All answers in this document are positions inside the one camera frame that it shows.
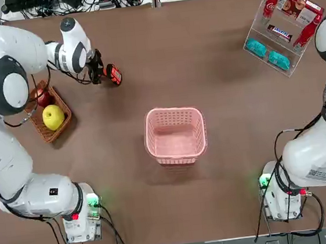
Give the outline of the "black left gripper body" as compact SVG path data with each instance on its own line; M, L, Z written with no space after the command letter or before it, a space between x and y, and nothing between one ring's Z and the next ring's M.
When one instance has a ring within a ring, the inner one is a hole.
M87 61L87 68L89 74L97 74L99 70L98 56L96 53L91 56Z

